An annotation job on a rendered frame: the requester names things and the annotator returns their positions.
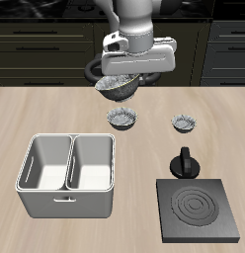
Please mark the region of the white basket with two bins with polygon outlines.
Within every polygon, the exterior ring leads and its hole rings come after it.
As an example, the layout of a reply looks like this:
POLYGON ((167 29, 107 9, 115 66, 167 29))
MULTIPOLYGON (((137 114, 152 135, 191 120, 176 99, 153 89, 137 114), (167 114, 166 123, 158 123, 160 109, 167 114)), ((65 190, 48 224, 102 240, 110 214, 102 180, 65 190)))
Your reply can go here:
POLYGON ((33 218, 107 218, 115 185, 110 133, 40 133, 32 137, 16 191, 33 218))

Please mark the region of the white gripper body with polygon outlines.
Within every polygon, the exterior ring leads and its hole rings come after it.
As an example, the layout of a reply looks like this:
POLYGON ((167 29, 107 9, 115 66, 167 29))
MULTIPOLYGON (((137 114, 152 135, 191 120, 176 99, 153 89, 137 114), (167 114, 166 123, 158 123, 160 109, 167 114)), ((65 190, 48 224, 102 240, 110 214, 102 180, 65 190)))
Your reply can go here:
POLYGON ((145 53, 130 54, 111 51, 102 54, 102 73, 122 75, 167 72, 175 69, 177 42, 170 38, 155 38, 153 47, 145 53))

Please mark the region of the medium grey marbled bowl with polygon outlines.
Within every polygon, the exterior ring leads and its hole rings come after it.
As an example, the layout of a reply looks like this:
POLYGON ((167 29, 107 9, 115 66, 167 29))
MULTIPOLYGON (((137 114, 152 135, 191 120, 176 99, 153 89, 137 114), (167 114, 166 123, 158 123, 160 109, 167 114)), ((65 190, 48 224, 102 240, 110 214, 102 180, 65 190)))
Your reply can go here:
POLYGON ((126 107, 117 107, 107 113, 107 120, 117 130, 128 130, 137 121, 138 114, 135 110, 126 107))

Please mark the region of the round black stove knob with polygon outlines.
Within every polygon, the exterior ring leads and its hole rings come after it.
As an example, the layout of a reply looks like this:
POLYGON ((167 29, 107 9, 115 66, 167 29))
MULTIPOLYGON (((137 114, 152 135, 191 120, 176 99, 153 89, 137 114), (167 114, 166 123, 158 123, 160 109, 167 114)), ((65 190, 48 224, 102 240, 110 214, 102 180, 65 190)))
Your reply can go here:
POLYGON ((179 179, 195 179, 200 174, 200 164, 190 154, 190 149, 183 146, 180 155, 170 162, 171 173, 179 179))

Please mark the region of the large grey marbled bowl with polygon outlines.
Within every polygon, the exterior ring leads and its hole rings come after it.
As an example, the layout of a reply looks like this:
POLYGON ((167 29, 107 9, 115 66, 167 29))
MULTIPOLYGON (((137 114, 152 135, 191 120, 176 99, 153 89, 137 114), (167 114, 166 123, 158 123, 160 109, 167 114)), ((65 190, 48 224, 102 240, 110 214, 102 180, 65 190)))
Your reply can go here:
POLYGON ((102 77, 95 85, 105 98, 121 102, 131 98, 138 88, 138 74, 110 75, 102 77))

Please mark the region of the small grey marbled bowl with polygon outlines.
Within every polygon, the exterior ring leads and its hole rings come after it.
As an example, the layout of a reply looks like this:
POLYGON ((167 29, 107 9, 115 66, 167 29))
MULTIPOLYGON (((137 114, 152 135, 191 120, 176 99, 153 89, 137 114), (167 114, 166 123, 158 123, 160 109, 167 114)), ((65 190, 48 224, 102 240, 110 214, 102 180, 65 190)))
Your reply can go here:
POLYGON ((197 121, 188 115, 177 115, 172 119, 172 126, 180 133, 188 133, 197 125, 197 121))

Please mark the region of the flat dark grey stove plate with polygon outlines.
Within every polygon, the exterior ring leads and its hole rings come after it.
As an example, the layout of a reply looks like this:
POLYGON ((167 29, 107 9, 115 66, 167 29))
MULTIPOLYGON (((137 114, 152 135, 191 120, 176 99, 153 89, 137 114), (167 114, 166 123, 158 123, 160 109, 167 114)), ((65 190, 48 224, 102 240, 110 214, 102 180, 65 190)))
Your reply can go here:
POLYGON ((220 179, 157 179, 163 243, 237 243, 240 235, 220 179))

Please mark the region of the black marble countertop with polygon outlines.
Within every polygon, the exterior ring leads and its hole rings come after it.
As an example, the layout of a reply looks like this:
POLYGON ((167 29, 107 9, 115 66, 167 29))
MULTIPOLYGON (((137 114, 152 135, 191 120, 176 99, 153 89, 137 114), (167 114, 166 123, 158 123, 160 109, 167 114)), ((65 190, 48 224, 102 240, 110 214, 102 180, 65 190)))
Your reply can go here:
MULTIPOLYGON (((245 21, 245 0, 182 0, 171 15, 152 14, 154 20, 227 20, 245 21)), ((97 19, 106 14, 94 0, 0 0, 0 22, 29 22, 30 20, 97 19)))

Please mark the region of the dark kitchen cupboards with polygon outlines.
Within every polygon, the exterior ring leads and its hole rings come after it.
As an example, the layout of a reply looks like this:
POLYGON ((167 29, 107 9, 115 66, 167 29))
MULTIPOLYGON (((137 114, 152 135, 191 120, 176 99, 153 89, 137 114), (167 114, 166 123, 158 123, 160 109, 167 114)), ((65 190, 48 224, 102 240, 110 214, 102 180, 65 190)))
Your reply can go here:
MULTIPOLYGON (((110 32, 105 18, 0 20, 0 86, 86 86, 110 32)), ((245 22, 161 18, 153 36, 177 41, 176 68, 156 85, 245 86, 245 22)))

